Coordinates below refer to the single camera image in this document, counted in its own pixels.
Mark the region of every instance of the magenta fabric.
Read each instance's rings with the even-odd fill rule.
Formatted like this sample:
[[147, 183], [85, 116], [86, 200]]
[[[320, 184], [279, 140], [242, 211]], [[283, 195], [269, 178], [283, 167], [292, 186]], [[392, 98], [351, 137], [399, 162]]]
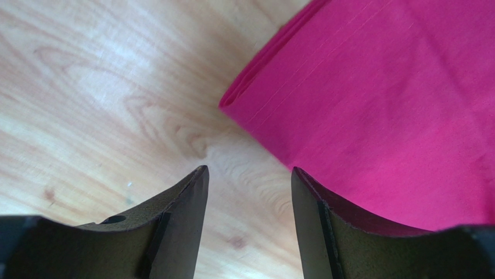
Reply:
[[494, 0], [313, 0], [220, 108], [382, 217], [495, 223]]

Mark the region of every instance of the pink fabric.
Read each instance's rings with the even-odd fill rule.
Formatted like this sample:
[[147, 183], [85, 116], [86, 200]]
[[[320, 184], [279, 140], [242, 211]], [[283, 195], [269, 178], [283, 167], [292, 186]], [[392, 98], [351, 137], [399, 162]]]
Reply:
[[493, 224], [494, 15], [494, 0], [313, 0], [220, 108], [380, 216]]

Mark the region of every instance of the light wood grain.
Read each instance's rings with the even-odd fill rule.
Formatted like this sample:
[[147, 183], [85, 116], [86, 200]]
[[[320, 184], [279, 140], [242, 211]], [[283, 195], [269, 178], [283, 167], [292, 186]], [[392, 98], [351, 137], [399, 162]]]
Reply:
[[289, 172], [217, 104], [306, 2], [2, 1], [0, 213], [100, 222], [207, 164], [195, 278], [302, 278]]

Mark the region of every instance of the folded pink cloth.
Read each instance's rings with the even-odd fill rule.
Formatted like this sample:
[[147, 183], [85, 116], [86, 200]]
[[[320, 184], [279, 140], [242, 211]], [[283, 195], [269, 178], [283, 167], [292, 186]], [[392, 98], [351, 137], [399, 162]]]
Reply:
[[313, 0], [220, 108], [382, 217], [495, 223], [494, 0]]

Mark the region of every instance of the dark spot on floor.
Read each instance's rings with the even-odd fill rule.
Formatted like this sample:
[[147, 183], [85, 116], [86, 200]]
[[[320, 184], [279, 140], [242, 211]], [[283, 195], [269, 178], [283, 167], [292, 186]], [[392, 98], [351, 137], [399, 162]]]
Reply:
[[49, 202], [55, 202], [55, 190], [52, 188], [45, 188], [45, 191], [43, 191], [43, 197]]
[[248, 245], [243, 237], [232, 237], [227, 242], [230, 243], [236, 250], [241, 250]]

